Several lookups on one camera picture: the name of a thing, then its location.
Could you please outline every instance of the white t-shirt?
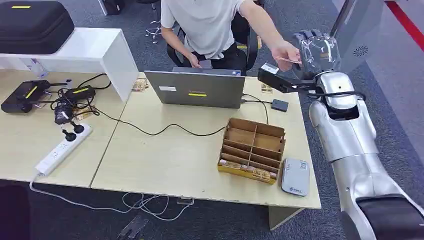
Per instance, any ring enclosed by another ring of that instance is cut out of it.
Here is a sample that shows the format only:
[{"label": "white t-shirt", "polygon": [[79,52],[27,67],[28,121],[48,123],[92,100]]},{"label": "white t-shirt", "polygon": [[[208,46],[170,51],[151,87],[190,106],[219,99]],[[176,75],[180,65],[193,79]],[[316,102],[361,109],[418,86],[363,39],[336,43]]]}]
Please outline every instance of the white t-shirt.
[{"label": "white t-shirt", "polygon": [[231,21],[245,0],[162,0],[160,23],[175,21],[186,33],[184,45],[206,59],[222,59],[233,43]]}]

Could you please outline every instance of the power strip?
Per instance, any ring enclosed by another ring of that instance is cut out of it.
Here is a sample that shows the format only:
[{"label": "power strip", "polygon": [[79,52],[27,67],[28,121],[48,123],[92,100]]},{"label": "power strip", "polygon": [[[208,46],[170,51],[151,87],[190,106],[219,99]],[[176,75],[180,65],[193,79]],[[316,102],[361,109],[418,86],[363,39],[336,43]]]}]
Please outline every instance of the power strip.
[{"label": "power strip", "polygon": [[35,167],[44,176],[49,175],[63,160],[92,132],[92,128],[85,123],[81,123],[84,131],[76,133],[76,139],[67,141],[63,139],[43,160]]}]

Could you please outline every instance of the white shelf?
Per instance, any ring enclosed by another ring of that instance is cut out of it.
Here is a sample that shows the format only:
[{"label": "white shelf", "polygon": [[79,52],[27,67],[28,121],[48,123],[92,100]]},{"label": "white shelf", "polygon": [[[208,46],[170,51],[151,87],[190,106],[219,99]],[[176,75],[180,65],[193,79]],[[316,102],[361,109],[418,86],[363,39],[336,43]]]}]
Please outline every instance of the white shelf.
[{"label": "white shelf", "polygon": [[0,69],[24,70],[26,67],[19,59],[38,59],[49,72],[105,72],[122,101],[128,99],[139,75],[120,28],[76,27],[53,54],[0,53]]}]

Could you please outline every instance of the white cable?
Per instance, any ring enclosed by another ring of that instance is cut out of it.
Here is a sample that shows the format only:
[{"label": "white cable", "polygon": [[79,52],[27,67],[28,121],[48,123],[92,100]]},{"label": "white cable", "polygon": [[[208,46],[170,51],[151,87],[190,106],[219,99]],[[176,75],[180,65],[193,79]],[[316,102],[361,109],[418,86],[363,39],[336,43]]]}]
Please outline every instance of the white cable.
[{"label": "white cable", "polygon": [[49,195],[49,196],[52,196],[52,197],[60,198],[60,199],[62,199],[63,201],[65,201],[67,203],[70,203],[70,204],[73,204],[73,205],[77,205],[77,206],[86,207],[86,208],[92,209],[92,210],[112,210],[112,211],[115,211],[115,212],[118,212],[118,213],[121,213],[121,214],[129,213],[132,210],[132,208],[130,208],[127,211],[122,211],[122,210],[115,209],[115,208],[110,208],[110,207],[93,207],[93,206],[85,205],[85,204],[82,204],[82,203],[74,202],[74,201],[71,201],[71,200],[68,200],[68,199],[64,198],[63,196],[60,196],[60,195],[56,195],[56,194],[53,194],[53,193],[50,193],[50,192],[46,192],[46,191],[35,189],[33,187],[33,183],[36,180],[36,178],[37,177],[34,177],[34,179],[31,180],[31,182],[29,183],[29,189],[31,189],[32,191],[34,191],[36,193],[46,194],[46,195]]},{"label": "white cable", "polygon": [[[191,205],[193,205],[194,203],[195,203],[195,200],[193,199],[192,201],[191,201],[191,203],[190,204],[188,204],[187,206],[185,206],[185,207],[183,207],[182,208],[182,210],[179,212],[179,214],[176,216],[176,217],[174,217],[174,218],[162,218],[162,217],[160,217],[160,216],[158,216],[158,215],[161,215],[161,214],[163,214],[165,211],[166,211],[166,209],[168,208],[168,203],[169,203],[169,201],[170,201],[170,197],[169,196],[165,196],[165,195],[154,195],[154,196],[152,196],[152,197],[149,197],[149,198],[147,198],[147,199],[145,199],[144,200],[144,194],[142,193],[141,194],[141,199],[140,200],[138,200],[138,201],[136,201],[132,206],[130,206],[130,205],[128,205],[126,202],[125,202],[125,196],[127,196],[128,194],[131,194],[131,193],[133,193],[133,192],[127,192],[127,193],[125,193],[123,196],[122,196],[122,203],[125,205],[125,206],[127,206],[127,207],[129,207],[129,209],[128,210],[126,210],[126,211],[122,211],[122,210],[119,210],[119,209],[115,209],[115,208],[110,208],[110,207],[93,207],[93,206],[90,206],[90,205],[86,205],[86,204],[82,204],[82,203],[78,203],[78,202],[74,202],[74,201],[71,201],[71,200],[69,200],[69,199],[66,199],[66,198],[64,198],[63,196],[60,196],[60,195],[57,195],[57,194],[54,194],[54,193],[50,193],[50,192],[47,192],[47,191],[42,191],[42,190],[38,190],[38,189],[35,189],[34,187],[33,187],[33,184],[34,184],[34,182],[35,182],[35,180],[37,179],[37,177],[39,176],[39,174],[37,174],[32,180],[31,180],[31,182],[29,183],[29,189],[31,189],[32,191],[34,191],[34,192],[36,192],[36,193],[40,193],[40,194],[45,194],[45,195],[49,195],[49,196],[52,196],[52,197],[56,197],[56,198],[59,198],[59,199],[62,199],[63,201],[65,201],[65,202],[67,202],[67,203],[70,203],[70,204],[73,204],[73,205],[77,205],[77,206],[82,206],[82,207],[85,207],[85,208],[88,208],[88,209],[92,209],[92,210],[111,210],[111,211],[115,211],[115,212],[118,212],[118,213],[121,213],[121,214],[126,214],[126,213],[129,213],[131,210],[133,210],[133,209],[141,209],[141,210],[143,210],[145,213],[148,213],[148,214],[151,214],[151,215],[153,215],[155,218],[157,218],[157,219],[160,219],[160,220],[163,220],[163,221],[173,221],[173,220],[176,220],[177,218],[179,218],[180,216],[181,216],[181,214],[184,212],[184,210],[186,209],[186,208],[188,208],[188,207],[190,207]],[[165,196],[166,197],[166,205],[165,205],[165,207],[163,208],[163,210],[161,211],[161,212],[159,212],[159,213],[154,213],[154,212],[151,212],[147,207],[146,207],[146,204],[148,203],[148,202],[150,202],[152,199],[155,199],[155,198],[158,198],[158,197],[161,197],[161,196]]]},{"label": "white cable", "polygon": [[122,196],[122,203],[125,205],[125,206],[127,206],[127,207],[129,207],[129,208],[133,208],[133,209],[141,209],[143,212],[145,212],[145,213],[148,213],[148,214],[151,214],[151,215],[153,215],[155,218],[157,218],[157,219],[160,219],[160,220],[163,220],[163,221],[174,221],[174,220],[176,220],[177,218],[179,218],[180,216],[181,216],[181,214],[183,214],[183,212],[184,212],[184,210],[186,210],[188,207],[190,207],[191,205],[193,205],[194,203],[195,203],[195,200],[194,199],[192,199],[191,200],[191,202],[188,204],[188,205],[186,205],[185,207],[183,207],[182,209],[181,209],[181,211],[179,212],[179,214],[177,215],[177,216],[175,216],[175,217],[173,217],[173,218],[162,218],[162,217],[160,217],[160,216],[158,216],[158,215],[161,215],[161,214],[163,214],[164,212],[165,212],[165,210],[167,209],[167,207],[168,207],[168,203],[169,203],[169,196],[166,196],[167,197],[167,201],[166,201],[166,206],[165,206],[165,208],[162,210],[162,212],[159,212],[159,213],[154,213],[154,212],[152,212],[152,211],[150,211],[145,205],[148,203],[148,202],[150,202],[150,200],[152,200],[152,199],[154,199],[154,198],[158,198],[158,197],[160,197],[160,196],[162,196],[162,195],[154,195],[154,196],[152,196],[152,197],[150,197],[150,198],[148,198],[148,199],[146,199],[146,200],[144,200],[144,194],[141,194],[141,199],[139,200],[139,201],[137,201],[136,202],[136,204],[137,203],[139,203],[139,206],[137,206],[137,207],[134,207],[135,205],[133,205],[132,207],[130,206],[130,205],[128,205],[126,202],[125,202],[125,196],[126,195],[128,195],[128,194],[130,194],[131,192],[127,192],[127,193],[125,193],[124,194],[124,196]]}]

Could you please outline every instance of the red stripe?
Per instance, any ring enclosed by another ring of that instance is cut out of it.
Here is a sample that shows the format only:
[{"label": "red stripe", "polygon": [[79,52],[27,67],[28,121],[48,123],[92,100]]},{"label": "red stripe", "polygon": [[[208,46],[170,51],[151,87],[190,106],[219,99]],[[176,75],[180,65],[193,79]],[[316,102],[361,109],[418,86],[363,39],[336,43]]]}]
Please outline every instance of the red stripe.
[{"label": "red stripe", "polygon": [[418,44],[424,52],[424,35],[417,26],[409,19],[404,11],[399,7],[395,1],[386,1],[387,7],[391,10],[397,20],[402,24],[405,30],[409,33],[412,39]]}]

